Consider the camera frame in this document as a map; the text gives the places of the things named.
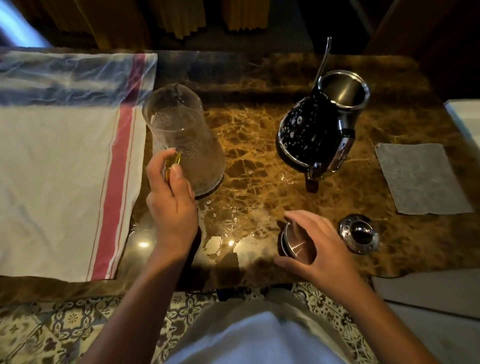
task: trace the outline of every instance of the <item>brown marble surface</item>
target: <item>brown marble surface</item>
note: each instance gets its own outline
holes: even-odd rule
[[[275,133],[285,113],[309,93],[320,59],[312,54],[269,56],[215,52],[158,52],[156,88],[183,83],[201,97],[207,123],[227,156],[220,187],[198,201],[202,236],[179,289],[292,282],[272,263],[287,209],[306,209],[338,223],[361,213],[375,220],[378,252],[355,255],[364,275],[480,267],[480,214],[407,216],[395,205],[374,153],[377,143],[442,143],[466,195],[480,207],[480,168],[428,80],[410,58],[331,56],[327,71],[357,72],[372,97],[357,124],[357,140],[339,172],[309,194],[304,177],[278,157]],[[144,164],[151,157],[147,135]],[[115,279],[67,283],[1,277],[0,304],[122,295],[135,280],[154,236],[145,205],[146,177],[132,214],[132,232]]]

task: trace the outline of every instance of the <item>white towel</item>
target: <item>white towel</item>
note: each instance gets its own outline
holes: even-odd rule
[[[156,54],[0,56],[0,275],[114,277],[155,69]]]

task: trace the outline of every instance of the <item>glass pitcher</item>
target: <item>glass pitcher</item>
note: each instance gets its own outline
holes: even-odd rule
[[[225,171],[225,155],[204,119],[202,101],[183,85],[156,90],[144,103],[144,119],[152,132],[153,153],[176,148],[195,196],[213,190]]]

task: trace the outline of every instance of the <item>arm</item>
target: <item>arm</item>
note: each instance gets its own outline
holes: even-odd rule
[[[387,304],[363,281],[332,223],[308,211],[287,211],[313,239],[317,257],[311,265],[289,257],[275,263],[342,304],[381,363],[438,363]]]
[[[183,265],[198,229],[195,196],[174,164],[170,187],[161,170],[168,149],[147,166],[152,192],[147,204],[156,223],[157,243],[142,273],[103,327],[82,363],[150,363]]]

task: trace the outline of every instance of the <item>patterned tile floor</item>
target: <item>patterned tile floor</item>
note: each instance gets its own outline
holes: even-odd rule
[[[246,289],[250,300],[266,289]],[[377,363],[345,309],[309,283],[294,284],[294,294],[340,332],[359,364]],[[0,308],[0,363],[76,363],[119,305],[121,297],[88,298],[63,303],[27,303]],[[152,363],[168,357],[201,309],[218,301],[216,293],[173,294]]]

